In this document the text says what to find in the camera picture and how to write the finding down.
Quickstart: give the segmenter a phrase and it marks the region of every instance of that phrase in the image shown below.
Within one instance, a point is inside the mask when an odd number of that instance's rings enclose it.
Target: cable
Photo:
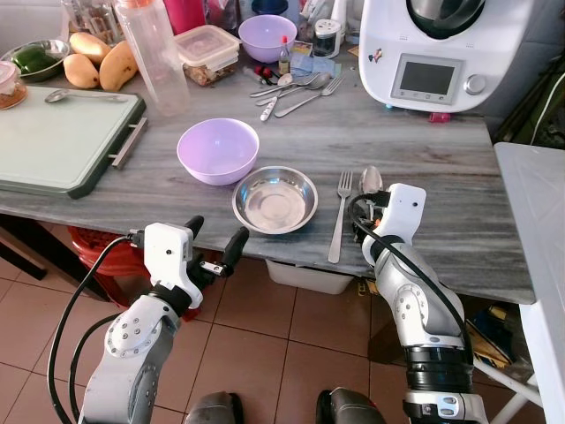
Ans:
[[[465,353],[467,354],[467,362],[470,365],[472,365],[473,364],[473,348],[472,348],[472,344],[471,344],[471,338],[469,337],[469,333],[467,333],[467,329],[465,328],[465,323],[461,319],[461,316],[456,311],[455,307],[451,304],[451,302],[446,297],[446,295],[443,294],[443,291],[440,290],[440,288],[437,286],[437,284],[434,283],[429,276],[427,276],[420,268],[418,268],[414,264],[414,262],[412,262],[410,259],[408,259],[406,256],[404,256],[404,254],[402,252],[400,252],[396,247],[392,246],[390,243],[388,243],[386,240],[384,240],[381,236],[379,236],[379,235],[375,234],[374,232],[368,230],[361,223],[359,218],[356,217],[355,214],[353,213],[353,205],[355,205],[355,203],[357,203],[358,201],[361,201],[363,199],[370,200],[371,198],[372,198],[371,194],[360,194],[359,196],[356,196],[353,199],[351,199],[350,204],[347,207],[347,213],[349,214],[351,220],[367,236],[373,238],[381,246],[388,249],[390,253],[392,253],[394,256],[396,256],[396,258],[398,258],[399,260],[404,262],[404,264],[408,268],[410,268],[414,272],[414,274],[419,276],[422,279],[422,281],[424,283],[426,283],[426,285],[432,290],[432,292],[435,293],[435,295],[438,298],[440,298],[440,300],[446,306],[448,311],[453,315],[454,320],[456,320],[457,327],[459,327],[459,330],[461,331],[461,336],[463,337],[463,344],[465,346]]]
[[[92,333],[97,331],[102,325],[114,321],[119,315],[120,314],[113,314],[111,316],[107,316],[106,318],[99,320],[92,327],[90,327],[80,339],[79,344],[77,344],[77,347],[74,350],[74,354],[72,355],[71,368],[69,369],[68,389],[69,389],[69,399],[71,401],[72,416],[77,422],[79,422],[79,418],[80,418],[80,409],[79,406],[77,405],[77,395],[74,389],[74,382],[77,376],[77,366],[79,365],[79,359],[80,359],[80,354],[82,352],[82,348],[84,347],[85,343],[87,342],[88,338],[92,335]]]
[[[102,251],[98,259],[94,263],[93,267],[88,271],[87,275],[80,283],[79,287],[77,287],[77,290],[72,294],[71,300],[69,300],[69,303],[65,307],[63,315],[61,316],[61,319],[56,326],[55,336],[53,337],[53,344],[51,345],[51,351],[49,352],[47,385],[49,389],[49,395],[51,396],[51,404],[55,408],[55,412],[63,424],[72,424],[71,419],[69,419],[69,416],[61,405],[61,400],[57,395],[57,388],[55,387],[55,362],[57,360],[57,350],[59,349],[59,344],[61,343],[61,336],[63,335],[64,325],[66,324],[67,319],[69,318],[69,314],[71,313],[71,309],[79,298],[79,295],[82,293],[85,287],[87,287],[88,283],[90,283],[90,280],[96,273],[98,267],[100,267],[104,258],[108,255],[109,251],[112,250],[114,246],[124,241],[130,241],[130,238],[128,236],[118,237],[106,246],[106,248]]]
[[[563,78],[565,78],[565,72],[559,77],[559,79],[555,83],[554,87],[552,88],[551,92],[549,93],[549,96],[547,97],[546,105],[544,106],[544,109],[539,114],[538,122],[536,122],[536,126],[533,129],[533,134],[531,135],[530,146],[533,146],[533,142],[536,139],[536,134],[538,133],[539,124],[541,124],[541,121],[542,121],[542,119],[544,118],[544,115],[547,112],[547,108],[549,107],[549,103],[551,103],[551,99],[554,97],[555,90],[557,89],[559,84],[563,81]]]

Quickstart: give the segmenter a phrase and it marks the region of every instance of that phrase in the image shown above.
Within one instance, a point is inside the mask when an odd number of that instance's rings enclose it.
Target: control screen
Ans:
[[[406,62],[400,88],[402,90],[446,95],[454,70],[455,68],[452,66]]]

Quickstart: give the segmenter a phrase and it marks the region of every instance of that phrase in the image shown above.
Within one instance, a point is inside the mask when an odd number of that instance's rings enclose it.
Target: purple bowl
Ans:
[[[190,174],[212,186],[235,183],[249,173],[259,137],[245,122],[225,117],[189,128],[177,145],[178,160]]]
[[[279,60],[283,36],[290,50],[297,38],[296,26],[278,15],[259,15],[246,19],[239,27],[239,38],[244,49],[253,59],[263,64],[272,64]]]

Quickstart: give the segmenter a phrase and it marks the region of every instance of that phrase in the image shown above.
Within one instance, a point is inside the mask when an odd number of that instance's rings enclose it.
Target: tiled floor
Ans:
[[[62,227],[49,228],[58,237]],[[0,423],[58,423],[49,403],[45,374],[50,341],[73,289],[50,273],[41,282],[0,260]],[[388,424],[403,417],[404,369],[371,364],[365,350],[381,323],[381,304],[359,297],[352,285],[340,296],[273,283],[264,262],[243,260],[227,283],[204,293],[197,320],[181,327],[160,380],[152,422],[181,424],[201,396],[237,392],[247,424],[314,423],[318,393],[346,386],[370,395]],[[79,336],[118,309],[79,298],[65,329],[56,367],[57,387],[66,400],[66,380]],[[81,402],[89,376],[102,355],[99,329],[87,343],[77,373]],[[480,378],[490,419],[512,392]],[[512,424],[543,423],[542,411],[528,404]]]

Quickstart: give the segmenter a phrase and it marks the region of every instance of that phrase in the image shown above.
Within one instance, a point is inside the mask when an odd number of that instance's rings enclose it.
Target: gray kitchen counter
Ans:
[[[190,83],[192,105],[179,117],[159,117],[148,101],[149,127],[122,170],[108,169],[96,188],[79,200],[0,192],[0,213],[125,233],[153,222],[182,224],[206,218],[196,246],[222,250],[240,226],[231,208],[234,185],[210,186],[194,179],[177,159],[177,142],[191,125],[232,117],[260,137],[255,169],[285,165],[303,171],[318,189],[312,221],[282,236],[252,233],[245,255],[356,276],[370,276],[349,219],[344,223],[341,260],[328,262],[342,170],[376,165],[385,186],[405,183],[427,192],[414,246],[454,291],[489,299],[535,301],[501,172],[481,117],[455,115],[431,124],[427,114],[386,110],[371,98],[358,76],[357,60],[342,54],[345,81],[337,91],[284,118],[262,123],[262,108],[249,93],[261,89],[241,72],[211,87]],[[49,83],[68,87],[64,79]],[[147,91],[140,77],[124,91]],[[289,106],[311,93],[289,95]]]

